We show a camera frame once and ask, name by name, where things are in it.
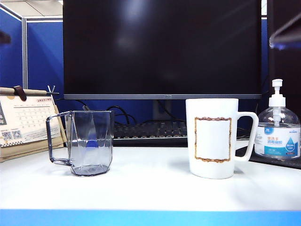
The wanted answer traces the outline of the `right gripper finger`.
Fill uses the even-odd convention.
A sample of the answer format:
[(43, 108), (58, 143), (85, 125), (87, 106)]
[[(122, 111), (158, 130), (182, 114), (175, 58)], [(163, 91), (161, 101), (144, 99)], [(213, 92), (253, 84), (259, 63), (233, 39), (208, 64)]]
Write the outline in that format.
[(269, 38), (269, 46), (283, 50), (286, 48), (301, 48), (301, 15), (298, 14)]

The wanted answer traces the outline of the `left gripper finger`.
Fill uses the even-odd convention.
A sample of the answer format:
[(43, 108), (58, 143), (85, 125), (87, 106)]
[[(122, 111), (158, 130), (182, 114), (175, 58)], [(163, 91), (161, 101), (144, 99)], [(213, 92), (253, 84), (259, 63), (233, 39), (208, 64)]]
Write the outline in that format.
[(10, 44), (11, 36), (4, 31), (0, 30), (0, 44)]

